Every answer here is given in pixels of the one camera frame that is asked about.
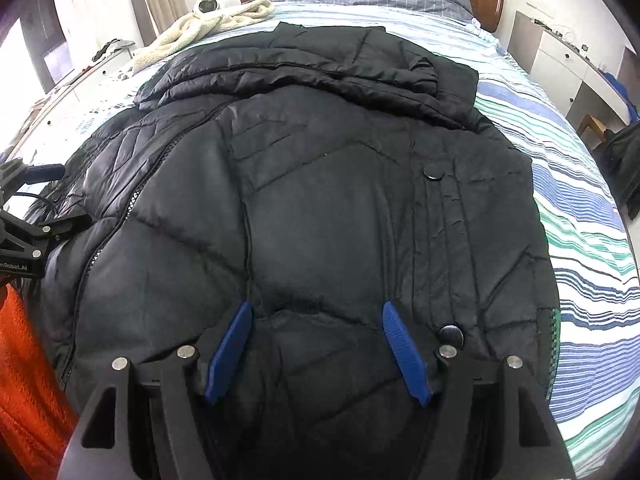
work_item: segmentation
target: orange blanket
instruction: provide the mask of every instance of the orange blanket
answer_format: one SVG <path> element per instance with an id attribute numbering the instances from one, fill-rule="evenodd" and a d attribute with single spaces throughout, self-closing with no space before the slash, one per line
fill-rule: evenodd
<path id="1" fill-rule="evenodd" d="M 20 297 L 7 286 L 0 290 L 3 299 L 0 433 L 33 480 L 54 480 L 78 418 L 56 384 Z"/>

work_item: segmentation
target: striped bed sheet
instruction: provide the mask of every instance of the striped bed sheet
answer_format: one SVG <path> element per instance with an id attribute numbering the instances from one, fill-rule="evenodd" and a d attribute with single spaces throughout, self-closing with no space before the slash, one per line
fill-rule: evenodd
<path id="1" fill-rule="evenodd" d="M 478 71 L 476 107 L 532 158 L 534 198 L 560 295 L 559 361 L 550 408 L 577 475 L 594 472 L 622 436 L 638 402 L 640 288 L 615 202 L 582 141 L 540 86 L 476 20 L 462 23 L 386 7 L 287 2 L 276 4 L 266 22 L 197 44 L 273 30 L 280 21 L 306 27 L 381 25 Z M 62 142 L 49 141 L 34 163 L 67 160 L 104 121 L 133 106 L 136 91 L 161 63 L 114 82 L 78 121 L 75 132 Z"/>

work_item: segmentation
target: silver bolt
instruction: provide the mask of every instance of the silver bolt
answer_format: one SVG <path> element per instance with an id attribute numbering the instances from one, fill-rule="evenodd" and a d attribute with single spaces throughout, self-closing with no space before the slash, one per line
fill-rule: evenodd
<path id="1" fill-rule="evenodd" d="M 111 363 L 111 368 L 114 370 L 124 370 L 129 364 L 129 360 L 126 357 L 116 357 Z"/>
<path id="2" fill-rule="evenodd" d="M 456 350 L 456 347 L 451 345 L 442 345 L 438 351 L 440 352 L 440 355 L 445 359 L 451 359 L 458 355 L 458 350 Z"/>
<path id="3" fill-rule="evenodd" d="M 507 366 L 514 369 L 522 368 L 522 359 L 517 355 L 510 355 L 507 357 Z"/>
<path id="4" fill-rule="evenodd" d="M 189 357 L 193 357 L 196 353 L 196 349 L 191 345 L 185 345 L 178 348 L 178 357 L 182 359 L 188 359 Z"/>

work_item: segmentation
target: blue striped bedding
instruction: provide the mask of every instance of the blue striped bedding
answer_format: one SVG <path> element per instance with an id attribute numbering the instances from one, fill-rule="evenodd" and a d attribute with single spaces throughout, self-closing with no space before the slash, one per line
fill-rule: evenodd
<path id="1" fill-rule="evenodd" d="M 638 401 L 640 288 L 614 200 L 571 126 L 476 20 L 462 23 L 402 9 L 289 2 L 277 4 L 266 22 L 200 44 L 273 30 L 281 20 L 307 27 L 381 25 L 478 71 L 476 107 L 532 158 L 534 198 L 561 300 L 558 373 L 550 407 L 578 476 L 595 471 Z M 64 162 L 100 124 L 132 106 L 139 86 L 158 66 L 114 82 L 72 134 L 38 147 L 34 162 Z"/>

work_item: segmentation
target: black puffer jacket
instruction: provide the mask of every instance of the black puffer jacket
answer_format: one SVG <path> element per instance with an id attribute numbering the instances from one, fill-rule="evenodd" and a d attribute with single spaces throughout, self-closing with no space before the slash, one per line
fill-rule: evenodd
<path id="1" fill-rule="evenodd" d="M 546 388 L 558 293 L 530 160 L 473 108 L 477 82 L 381 28 L 281 24 L 167 63 L 48 190 L 95 219 L 25 284 L 73 405 L 114 357 L 157 358 L 245 299 L 217 412 L 239 476 L 410 466 L 424 421 L 388 300 Z"/>

